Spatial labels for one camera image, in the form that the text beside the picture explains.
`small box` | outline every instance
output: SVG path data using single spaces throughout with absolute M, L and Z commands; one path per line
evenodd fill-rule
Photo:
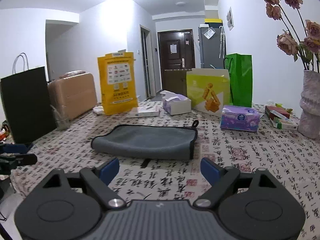
M 297 130 L 298 124 L 296 124 L 293 120 L 283 120 L 281 118 L 275 117 L 273 120 L 271 120 L 271 123 L 273 127 L 278 129 L 284 129 L 284 130 Z
M 222 110 L 221 129 L 257 132 L 260 113 L 243 106 L 224 106 Z
M 160 92 L 162 97 L 163 109 L 170 115 L 185 114 L 191 112 L 191 100 L 183 95 L 169 91 Z
M 280 107 L 276 107 L 276 106 L 266 106 L 265 113 L 267 114 L 267 116 L 271 120 L 273 120 L 275 117 L 277 117 L 273 113 L 270 113 L 272 110 L 275 110 L 276 112 L 284 115 L 285 117 L 290 118 L 290 114 L 285 109 L 280 108 Z
M 148 117 L 148 116 L 159 116 L 159 107 L 158 106 L 141 106 L 134 107 L 127 114 L 127 117 Z

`gray microfiber towel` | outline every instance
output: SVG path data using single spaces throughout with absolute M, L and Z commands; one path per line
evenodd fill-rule
M 92 149 L 125 157 L 189 160 L 197 139 L 196 120 L 192 127 L 143 125 L 116 126 L 110 133 L 95 137 Z

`tissue box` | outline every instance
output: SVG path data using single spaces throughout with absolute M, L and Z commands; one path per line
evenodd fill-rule
M 189 98 L 169 91 L 162 91 L 160 93 L 163 95 L 163 109 L 170 115 L 185 114 L 191 112 L 191 100 Z
M 224 106 L 221 129 L 257 132 L 260 114 L 253 108 L 243 106 Z

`black shopping bag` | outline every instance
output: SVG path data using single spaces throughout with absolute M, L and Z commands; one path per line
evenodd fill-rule
M 56 128 L 44 67 L 29 70 L 24 54 L 28 70 L 14 74 L 23 54 L 14 61 L 13 75 L 0 80 L 2 105 L 15 143 L 33 142 Z

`cardboard box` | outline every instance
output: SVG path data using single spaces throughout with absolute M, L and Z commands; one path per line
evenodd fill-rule
M 170 115 L 185 114 L 191 112 L 191 100 L 183 95 L 169 91 L 161 91 L 162 107 Z
M 158 106 L 142 106 L 134 107 L 127 114 L 127 117 L 148 117 L 148 116 L 159 116 L 159 107 Z
M 192 109 L 221 117 L 230 101 L 230 77 L 227 69 L 193 68 L 187 72 L 187 95 Z
M 277 117 L 276 115 L 274 115 L 273 113 L 270 113 L 272 110 L 275 110 L 276 112 L 284 115 L 287 118 L 290 118 L 290 114 L 283 108 L 280 107 L 276 107 L 276 106 L 266 106 L 265 108 L 265 113 L 267 114 L 267 116 L 273 120 L 275 117 Z
M 297 130 L 298 124 L 296 124 L 293 120 L 283 120 L 281 118 L 275 117 L 273 120 L 271 120 L 271 123 L 273 127 L 283 130 Z

